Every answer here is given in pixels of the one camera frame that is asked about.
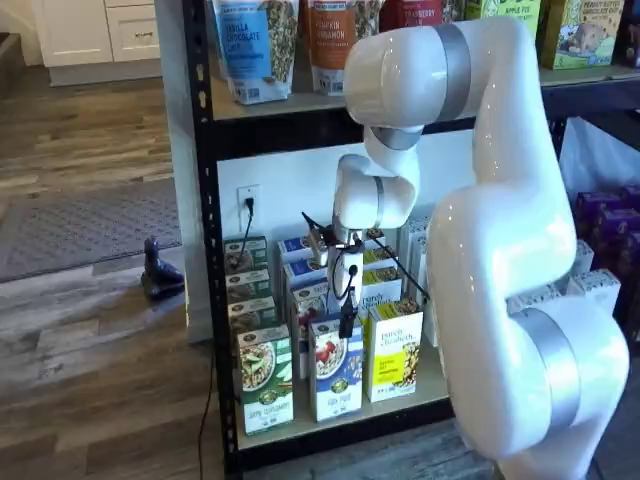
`cable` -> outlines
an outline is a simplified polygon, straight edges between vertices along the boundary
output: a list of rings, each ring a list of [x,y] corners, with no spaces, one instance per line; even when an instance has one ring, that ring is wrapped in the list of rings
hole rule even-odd
[[[240,262],[242,261],[242,255],[244,255],[244,247],[247,244],[247,237],[249,236],[249,229],[251,228],[251,222],[253,220],[253,198],[245,198],[244,204],[249,209],[249,223],[247,223],[247,229],[244,232],[244,238],[242,239],[242,248],[240,249],[240,254],[235,257],[235,261],[233,262],[233,268],[238,268]]]
[[[213,332],[213,315],[211,316],[211,331]],[[204,434],[204,426],[207,423],[207,414],[209,413],[209,404],[211,403],[211,394],[213,392],[213,359],[215,348],[211,345],[211,358],[209,359],[209,393],[207,394],[207,403],[204,406],[202,420],[200,420],[200,431],[198,432],[198,469],[200,471],[200,480],[202,476],[202,435]]]
[[[344,250],[340,250],[340,253],[338,254],[338,258],[336,258],[336,261],[333,264],[333,269],[331,271],[331,288],[333,289],[333,294],[338,299],[338,301],[341,301],[344,297],[347,296],[347,294],[349,293],[349,289],[351,288],[351,282],[353,281],[353,277],[355,277],[356,275],[356,274],[352,275],[351,271],[349,271],[349,282],[347,282],[347,288],[344,289],[344,292],[342,292],[342,295],[338,296],[338,292],[336,292],[336,265],[340,261],[340,257],[342,257],[342,255],[344,255]]]
[[[427,291],[422,288],[418,282],[416,281],[415,278],[413,278],[411,276],[411,274],[409,272],[407,272],[407,269],[404,268],[404,266],[398,261],[398,259],[396,258],[396,256],[394,255],[394,253],[389,250],[389,247],[387,247],[386,245],[382,245],[377,238],[374,237],[369,237],[371,240],[373,240],[374,242],[376,242],[378,244],[378,246],[380,248],[382,248],[385,252],[387,252],[387,255],[389,255],[391,258],[393,258],[393,260],[398,264],[398,268],[400,270],[402,270],[402,273],[404,273],[404,275],[407,277],[407,280],[409,280],[411,283],[413,283],[415,285],[415,287],[418,289],[418,291],[422,294],[423,296],[423,301],[427,301],[427,300],[431,300],[431,296],[427,293]]]
[[[249,223],[247,223],[247,230],[244,232],[244,238],[242,239],[242,248],[240,249],[240,255],[238,255],[234,268],[237,268],[242,260],[244,254],[244,248],[249,236],[249,229],[251,228],[251,221],[253,220],[253,198],[249,197],[244,200],[244,204],[249,209]],[[211,332],[214,331],[213,315],[211,316]],[[204,412],[202,413],[202,419],[200,420],[200,430],[198,431],[198,471],[200,473],[200,480],[203,480],[202,473],[202,436],[204,434],[204,427],[207,423],[207,415],[209,413],[209,404],[211,403],[211,395],[213,394],[213,366],[215,359],[215,348],[211,345],[211,356],[209,358],[209,392],[207,393],[207,402],[204,406]]]

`green cereal box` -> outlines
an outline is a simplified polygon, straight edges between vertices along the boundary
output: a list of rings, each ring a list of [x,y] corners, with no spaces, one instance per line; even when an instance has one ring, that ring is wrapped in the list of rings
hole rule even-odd
[[[540,61],[552,69],[610,65],[624,0],[548,0]]]
[[[232,335],[282,324],[273,297],[254,298],[229,305],[227,310]]]
[[[229,305],[271,296],[271,280],[266,268],[227,275],[225,285]]]
[[[286,325],[237,336],[247,435],[293,420],[291,339]]]
[[[227,275],[268,268],[267,239],[248,237],[242,251],[242,239],[224,241],[224,270]]]
[[[467,20],[496,15],[519,18],[527,25],[531,37],[535,39],[540,0],[468,0],[466,12]]]

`gray rug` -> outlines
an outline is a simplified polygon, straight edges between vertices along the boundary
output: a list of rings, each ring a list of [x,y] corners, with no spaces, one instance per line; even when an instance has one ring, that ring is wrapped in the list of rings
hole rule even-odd
[[[172,179],[20,200],[0,223],[0,282],[142,253],[149,235],[180,245]]]

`package label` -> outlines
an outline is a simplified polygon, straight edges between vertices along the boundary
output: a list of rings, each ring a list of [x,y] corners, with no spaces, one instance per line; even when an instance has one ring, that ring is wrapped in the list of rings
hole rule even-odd
[[[309,13],[312,64],[342,70],[349,50],[356,43],[353,8],[347,2],[314,2]]]
[[[233,78],[271,76],[267,12],[261,2],[225,4],[220,9],[220,38]]]
[[[398,2],[400,27],[419,27],[442,23],[442,2],[434,0],[403,0]]]

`blue cereal box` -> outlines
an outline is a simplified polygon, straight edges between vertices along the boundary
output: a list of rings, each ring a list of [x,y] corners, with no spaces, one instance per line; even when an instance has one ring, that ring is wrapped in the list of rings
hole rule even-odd
[[[317,422],[362,407],[362,326],[356,321],[351,338],[340,338],[340,319],[311,324],[309,377],[311,408]]]

